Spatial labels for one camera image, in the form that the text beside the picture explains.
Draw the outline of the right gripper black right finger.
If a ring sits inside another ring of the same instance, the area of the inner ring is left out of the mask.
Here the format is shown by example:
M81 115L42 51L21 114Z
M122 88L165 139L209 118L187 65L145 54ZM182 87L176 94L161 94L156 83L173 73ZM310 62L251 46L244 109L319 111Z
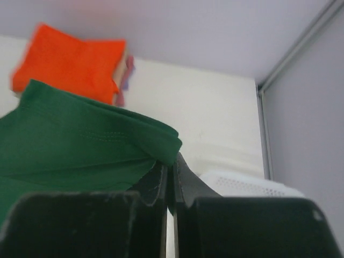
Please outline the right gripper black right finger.
M171 170L176 257L338 257L316 204L293 197L222 197L179 154Z

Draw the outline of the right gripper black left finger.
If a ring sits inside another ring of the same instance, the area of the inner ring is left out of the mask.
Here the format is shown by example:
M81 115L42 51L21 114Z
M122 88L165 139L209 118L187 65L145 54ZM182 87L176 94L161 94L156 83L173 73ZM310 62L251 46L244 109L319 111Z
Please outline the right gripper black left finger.
M168 168L127 191L36 192L1 229L1 257L165 257Z

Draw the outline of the green t shirt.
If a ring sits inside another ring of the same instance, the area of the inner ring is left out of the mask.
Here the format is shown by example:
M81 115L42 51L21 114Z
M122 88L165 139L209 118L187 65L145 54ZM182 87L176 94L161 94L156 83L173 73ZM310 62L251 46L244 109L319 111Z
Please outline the green t shirt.
M182 146L172 127L31 81L1 118L1 219L37 191L123 191Z

